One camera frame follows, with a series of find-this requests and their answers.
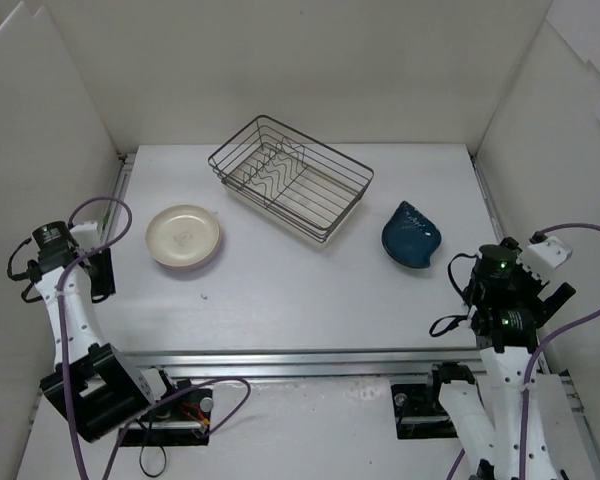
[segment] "metal wire dish rack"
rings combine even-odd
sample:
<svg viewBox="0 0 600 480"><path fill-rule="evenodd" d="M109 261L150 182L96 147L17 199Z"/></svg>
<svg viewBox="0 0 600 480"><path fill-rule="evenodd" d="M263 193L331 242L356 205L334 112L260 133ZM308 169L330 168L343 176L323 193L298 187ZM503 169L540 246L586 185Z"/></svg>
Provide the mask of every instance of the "metal wire dish rack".
<svg viewBox="0 0 600 480"><path fill-rule="evenodd" d="M302 237L324 244L373 179L373 170L260 115L209 157L230 193Z"/></svg>

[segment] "dish rack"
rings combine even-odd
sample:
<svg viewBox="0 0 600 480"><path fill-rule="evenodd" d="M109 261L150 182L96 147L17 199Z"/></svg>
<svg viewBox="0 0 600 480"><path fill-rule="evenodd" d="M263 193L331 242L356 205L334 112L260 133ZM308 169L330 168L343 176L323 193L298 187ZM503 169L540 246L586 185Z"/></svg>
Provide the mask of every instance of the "dish rack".
<svg viewBox="0 0 600 480"><path fill-rule="evenodd" d="M373 170L295 128L260 115L209 157L230 193L294 233L324 244Z"/></svg>

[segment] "cream plate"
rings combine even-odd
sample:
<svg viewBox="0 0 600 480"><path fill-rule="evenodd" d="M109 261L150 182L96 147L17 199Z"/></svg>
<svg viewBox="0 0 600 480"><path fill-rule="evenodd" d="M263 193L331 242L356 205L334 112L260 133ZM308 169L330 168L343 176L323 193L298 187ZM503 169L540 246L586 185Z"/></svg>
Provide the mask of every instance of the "cream plate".
<svg viewBox="0 0 600 480"><path fill-rule="evenodd" d="M151 220L145 241L158 263L175 268L195 267L218 248L220 225L204 208L176 205Z"/></svg>

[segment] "screw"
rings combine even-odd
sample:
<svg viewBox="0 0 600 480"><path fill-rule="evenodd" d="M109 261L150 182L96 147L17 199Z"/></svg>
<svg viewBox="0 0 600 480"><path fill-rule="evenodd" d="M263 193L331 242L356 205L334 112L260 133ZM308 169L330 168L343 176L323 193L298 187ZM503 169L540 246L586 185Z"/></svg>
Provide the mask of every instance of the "screw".
<svg viewBox="0 0 600 480"><path fill-rule="evenodd" d="M200 400L200 410L204 413L209 413L213 409L213 398L204 397Z"/></svg>
<svg viewBox="0 0 600 480"><path fill-rule="evenodd" d="M396 404L396 407L401 407L407 401L406 393L397 393L395 397L393 397L393 403Z"/></svg>

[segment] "dark blue plate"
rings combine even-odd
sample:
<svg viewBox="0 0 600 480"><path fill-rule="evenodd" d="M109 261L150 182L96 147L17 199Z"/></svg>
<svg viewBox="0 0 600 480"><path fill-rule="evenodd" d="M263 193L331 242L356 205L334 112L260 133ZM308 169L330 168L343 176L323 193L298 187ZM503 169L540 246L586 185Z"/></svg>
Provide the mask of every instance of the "dark blue plate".
<svg viewBox="0 0 600 480"><path fill-rule="evenodd" d="M396 262L410 268L427 268L440 246L436 226L409 202L402 202L382 229L382 246Z"/></svg>

